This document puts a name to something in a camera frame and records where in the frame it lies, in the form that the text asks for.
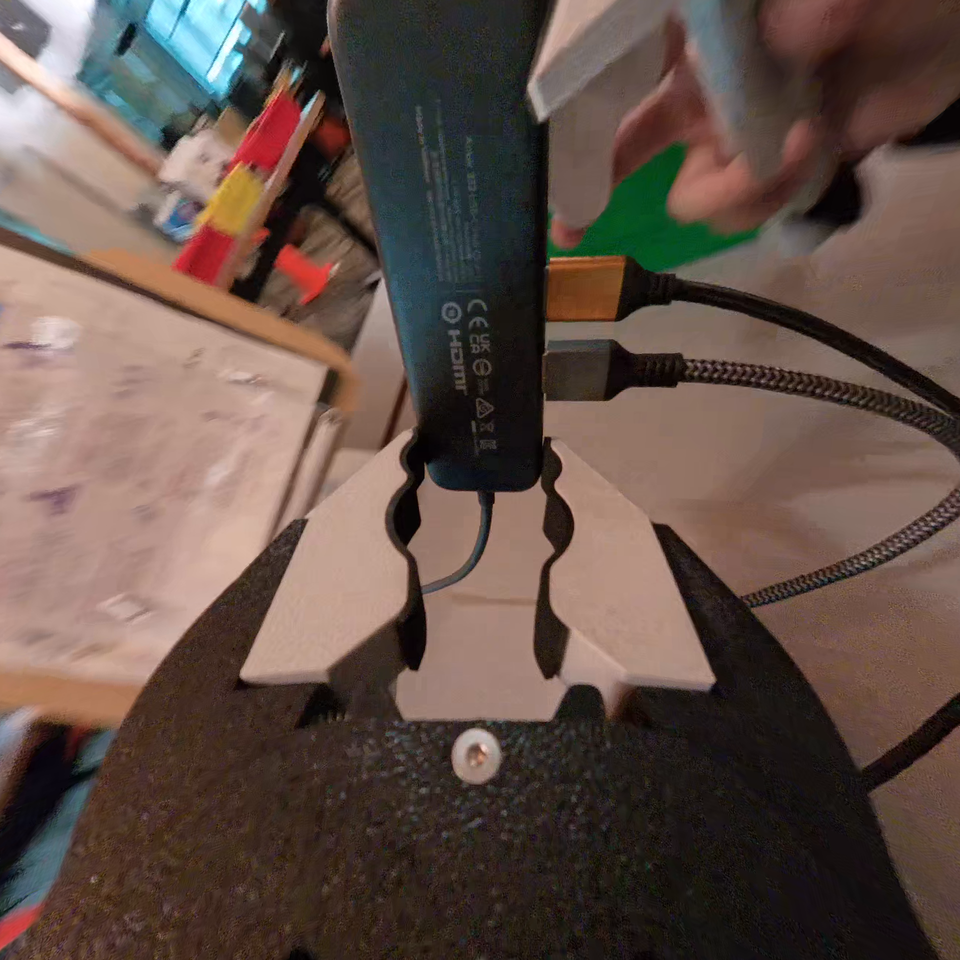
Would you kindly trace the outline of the person's right hand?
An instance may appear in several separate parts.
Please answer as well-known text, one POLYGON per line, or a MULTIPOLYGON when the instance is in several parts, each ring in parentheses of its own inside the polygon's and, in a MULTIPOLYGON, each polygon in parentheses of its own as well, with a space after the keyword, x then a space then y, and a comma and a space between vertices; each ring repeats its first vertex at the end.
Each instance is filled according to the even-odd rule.
MULTIPOLYGON (((762 2, 763 37, 774 57, 813 78, 816 121, 788 136, 779 177, 755 180, 723 149, 693 50, 674 6, 656 89, 624 118, 613 155, 613 187, 681 144, 686 150, 667 200, 679 222, 722 234, 750 231, 781 211, 808 210, 842 162, 914 138, 958 101, 958 2, 762 2)), ((586 232, 553 214, 552 238, 572 247, 586 232)))

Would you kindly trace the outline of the green plastic bin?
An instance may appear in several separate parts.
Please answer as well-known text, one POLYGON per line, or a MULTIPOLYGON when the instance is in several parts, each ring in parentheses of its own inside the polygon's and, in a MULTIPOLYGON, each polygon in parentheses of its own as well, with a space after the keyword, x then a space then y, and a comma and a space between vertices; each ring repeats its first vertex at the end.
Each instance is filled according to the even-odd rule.
POLYGON ((547 242, 549 258, 627 256, 654 271, 672 271, 756 239, 760 230, 717 233, 703 222, 681 223, 667 211, 667 198, 686 158, 673 145, 629 174, 577 246, 547 242))

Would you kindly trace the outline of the wooden document stand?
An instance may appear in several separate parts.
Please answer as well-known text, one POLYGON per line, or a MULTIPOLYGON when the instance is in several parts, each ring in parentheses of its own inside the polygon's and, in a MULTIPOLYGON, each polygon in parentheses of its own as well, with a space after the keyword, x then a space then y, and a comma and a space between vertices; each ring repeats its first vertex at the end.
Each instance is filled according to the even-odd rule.
MULTIPOLYGON (((362 398, 362 381, 350 354, 320 333, 167 266, 111 248, 90 254, 62 253, 6 226, 2 249, 53 263, 75 273, 128 289, 181 314, 232 330, 263 344, 282 349, 329 370, 321 396, 347 422, 362 398)), ((88 727, 118 727, 144 681, 135 684, 102 682, 44 674, 33 669, 2 668, 4 709, 33 707, 50 722, 88 727)))

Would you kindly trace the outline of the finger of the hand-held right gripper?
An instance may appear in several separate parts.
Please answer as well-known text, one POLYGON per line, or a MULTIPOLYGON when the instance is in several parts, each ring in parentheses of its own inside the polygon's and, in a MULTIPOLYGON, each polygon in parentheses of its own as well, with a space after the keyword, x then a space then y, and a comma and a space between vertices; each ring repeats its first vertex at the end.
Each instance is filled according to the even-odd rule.
POLYGON ((680 1, 693 68, 724 151, 762 184, 778 178, 786 141, 821 113, 818 84, 778 60, 762 30, 759 1, 680 1))
POLYGON ((618 130, 659 85, 669 1, 557 1, 543 29, 527 98, 548 133, 548 204, 588 228, 614 188, 618 130))

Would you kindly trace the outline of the black cable orange plugs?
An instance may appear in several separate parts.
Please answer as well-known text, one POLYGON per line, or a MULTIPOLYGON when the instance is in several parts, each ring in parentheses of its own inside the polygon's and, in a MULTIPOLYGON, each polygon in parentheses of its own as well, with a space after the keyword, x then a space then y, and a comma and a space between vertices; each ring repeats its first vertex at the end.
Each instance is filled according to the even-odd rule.
MULTIPOLYGON (((809 312, 713 283, 648 270, 629 256, 561 257, 545 271, 549 323, 617 323, 638 310, 674 303, 739 314, 798 334, 860 364, 913 398, 776 366, 679 353, 634 353, 613 339, 552 342, 542 382, 550 402, 607 402, 634 389, 722 386, 828 403, 907 426, 947 449, 958 461, 959 397, 887 351, 809 312)), ((956 486, 933 508, 847 558, 739 597, 760 609, 818 592, 892 563, 946 530, 959 516, 956 486)), ((925 758, 958 730, 958 693, 906 738, 861 770, 870 792, 925 758)))

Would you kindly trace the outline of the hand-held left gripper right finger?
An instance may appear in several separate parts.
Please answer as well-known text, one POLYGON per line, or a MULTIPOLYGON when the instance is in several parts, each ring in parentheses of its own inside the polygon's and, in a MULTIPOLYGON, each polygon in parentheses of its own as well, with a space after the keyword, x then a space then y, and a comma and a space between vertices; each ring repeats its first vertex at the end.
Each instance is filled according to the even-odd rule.
POLYGON ((714 669, 644 510, 547 438, 534 659, 546 680, 597 691, 606 716, 636 690, 708 693, 714 669))

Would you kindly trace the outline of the blue white container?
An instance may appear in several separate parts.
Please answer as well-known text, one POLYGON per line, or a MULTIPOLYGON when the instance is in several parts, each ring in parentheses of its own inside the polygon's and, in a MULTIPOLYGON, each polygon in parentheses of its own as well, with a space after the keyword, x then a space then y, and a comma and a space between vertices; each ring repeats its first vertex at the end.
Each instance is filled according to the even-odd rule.
POLYGON ((184 244, 193 234, 195 222, 204 208, 202 202, 182 191, 169 191, 163 195, 151 222, 167 239, 184 244))

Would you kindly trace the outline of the orange traffic cone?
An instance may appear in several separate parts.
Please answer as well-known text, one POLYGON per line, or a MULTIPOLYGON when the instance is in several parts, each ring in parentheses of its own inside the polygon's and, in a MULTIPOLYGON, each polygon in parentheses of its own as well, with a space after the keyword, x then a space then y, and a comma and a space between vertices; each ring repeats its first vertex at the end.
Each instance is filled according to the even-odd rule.
POLYGON ((315 263, 299 247, 285 244, 279 250, 273 266, 294 285, 298 305, 308 306, 329 287, 341 264, 338 261, 315 263))

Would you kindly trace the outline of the white cardboard box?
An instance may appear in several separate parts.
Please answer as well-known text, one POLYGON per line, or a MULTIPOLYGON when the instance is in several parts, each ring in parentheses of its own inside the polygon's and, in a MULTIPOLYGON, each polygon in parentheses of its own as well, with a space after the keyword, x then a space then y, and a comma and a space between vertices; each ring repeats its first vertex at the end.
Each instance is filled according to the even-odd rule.
POLYGON ((219 183, 232 154, 212 127, 180 138, 161 164, 157 177, 168 185, 212 188, 219 183))

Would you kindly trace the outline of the printed instruction sheets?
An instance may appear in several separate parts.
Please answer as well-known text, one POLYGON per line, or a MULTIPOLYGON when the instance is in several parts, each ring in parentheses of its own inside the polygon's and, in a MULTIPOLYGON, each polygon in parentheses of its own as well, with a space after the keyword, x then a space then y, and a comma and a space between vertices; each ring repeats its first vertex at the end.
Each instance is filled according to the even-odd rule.
POLYGON ((4 670, 140 683, 270 543, 324 365, 3 247, 4 670))

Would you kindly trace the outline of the red plastic bin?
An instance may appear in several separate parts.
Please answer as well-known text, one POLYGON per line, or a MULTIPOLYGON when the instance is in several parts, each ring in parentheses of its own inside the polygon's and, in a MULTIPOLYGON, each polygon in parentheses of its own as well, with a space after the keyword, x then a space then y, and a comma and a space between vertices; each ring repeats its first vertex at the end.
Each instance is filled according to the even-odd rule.
POLYGON ((262 174, 272 174, 294 137, 301 116, 302 110, 289 92, 272 96, 248 127, 240 146, 226 166, 226 172, 233 172, 237 166, 246 166, 262 174))
POLYGON ((218 286, 237 239, 236 231, 225 232, 204 222, 174 259, 172 270, 205 285, 218 286))

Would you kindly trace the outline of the yellow plastic bin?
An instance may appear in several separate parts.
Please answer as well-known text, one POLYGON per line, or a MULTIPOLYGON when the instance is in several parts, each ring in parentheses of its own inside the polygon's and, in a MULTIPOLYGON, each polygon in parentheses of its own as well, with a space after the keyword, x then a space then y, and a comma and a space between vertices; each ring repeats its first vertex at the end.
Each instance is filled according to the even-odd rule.
POLYGON ((198 214, 196 227, 210 227, 231 238, 240 236, 258 207, 264 188, 256 168, 245 163, 233 166, 198 214))

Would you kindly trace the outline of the dark grey usb hub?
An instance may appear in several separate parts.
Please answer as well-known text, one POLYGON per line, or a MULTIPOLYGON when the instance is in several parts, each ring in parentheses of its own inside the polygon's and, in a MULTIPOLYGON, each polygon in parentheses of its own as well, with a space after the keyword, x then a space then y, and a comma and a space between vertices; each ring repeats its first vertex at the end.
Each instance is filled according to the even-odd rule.
POLYGON ((538 1, 340 1, 328 30, 420 447, 453 491, 542 472, 538 1))

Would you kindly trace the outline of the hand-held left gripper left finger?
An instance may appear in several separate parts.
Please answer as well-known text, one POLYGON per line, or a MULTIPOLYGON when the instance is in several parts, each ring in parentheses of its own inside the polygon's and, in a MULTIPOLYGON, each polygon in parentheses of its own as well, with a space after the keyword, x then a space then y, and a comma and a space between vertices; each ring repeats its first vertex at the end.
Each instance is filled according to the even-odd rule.
POLYGON ((389 686, 418 670, 426 607, 409 545, 424 456, 399 434, 307 516, 239 679, 249 686, 389 686))

